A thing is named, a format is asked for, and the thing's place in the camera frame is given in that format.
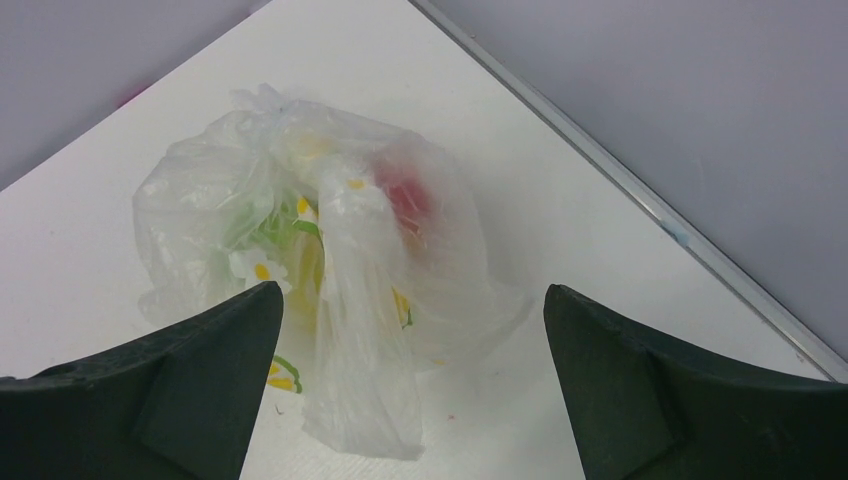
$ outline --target tabletop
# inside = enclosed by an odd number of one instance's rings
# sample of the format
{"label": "tabletop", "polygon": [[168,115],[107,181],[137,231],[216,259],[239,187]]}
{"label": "tabletop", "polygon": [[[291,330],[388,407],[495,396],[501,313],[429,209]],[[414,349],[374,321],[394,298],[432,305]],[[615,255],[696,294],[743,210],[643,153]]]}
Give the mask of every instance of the tabletop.
{"label": "tabletop", "polygon": [[[415,130],[461,161],[491,270],[543,298],[575,288],[715,352],[822,378],[615,185],[403,0],[275,0],[0,192],[0,375],[154,330],[131,197],[167,146],[269,83]],[[244,479],[581,479],[541,307],[491,357],[419,382],[416,462],[333,452],[302,397],[267,389]]]}

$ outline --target translucent plastic bag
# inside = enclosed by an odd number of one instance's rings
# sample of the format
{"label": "translucent plastic bag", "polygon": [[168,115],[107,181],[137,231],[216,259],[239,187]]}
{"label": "translucent plastic bag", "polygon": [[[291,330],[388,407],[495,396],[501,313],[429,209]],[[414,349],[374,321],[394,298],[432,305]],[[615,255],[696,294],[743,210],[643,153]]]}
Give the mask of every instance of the translucent plastic bag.
{"label": "translucent plastic bag", "polygon": [[260,281],[285,293],[268,383],[306,395],[304,429],[338,451],[423,451],[415,372],[480,357],[526,317],[489,278],[470,192],[421,136],[267,86],[172,145],[134,197],[169,324]]}

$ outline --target crumpled plastic bag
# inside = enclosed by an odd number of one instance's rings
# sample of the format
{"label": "crumpled plastic bag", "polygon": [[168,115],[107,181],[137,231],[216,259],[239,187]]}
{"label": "crumpled plastic bag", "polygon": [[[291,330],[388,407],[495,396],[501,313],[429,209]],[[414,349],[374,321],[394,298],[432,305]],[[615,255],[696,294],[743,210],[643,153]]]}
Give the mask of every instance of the crumpled plastic bag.
{"label": "crumpled plastic bag", "polygon": [[423,451],[416,372],[484,355],[528,301],[489,277],[456,161],[420,135],[263,85],[172,145],[133,198],[158,325],[261,281],[285,295],[269,385],[341,451]]}

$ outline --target black object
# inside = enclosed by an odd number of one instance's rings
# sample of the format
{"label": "black object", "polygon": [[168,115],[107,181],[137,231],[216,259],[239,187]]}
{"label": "black object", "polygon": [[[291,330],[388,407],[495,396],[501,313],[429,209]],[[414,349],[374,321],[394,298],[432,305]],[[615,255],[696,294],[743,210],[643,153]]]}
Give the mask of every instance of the black object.
{"label": "black object", "polygon": [[848,478],[848,388],[731,360],[551,286],[545,326],[587,480]]}
{"label": "black object", "polygon": [[0,478],[237,479],[282,314],[266,282],[111,350],[0,379]]}

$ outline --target metal edge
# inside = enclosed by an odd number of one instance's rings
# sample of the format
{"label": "metal edge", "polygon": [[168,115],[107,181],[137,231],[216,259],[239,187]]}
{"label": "metal edge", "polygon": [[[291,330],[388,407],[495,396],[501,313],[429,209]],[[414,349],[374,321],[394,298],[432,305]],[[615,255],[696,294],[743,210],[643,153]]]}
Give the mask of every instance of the metal edge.
{"label": "metal edge", "polygon": [[635,202],[760,319],[830,380],[848,383],[848,362],[810,331],[618,159],[541,93],[511,73],[428,0],[408,0],[560,137]]}

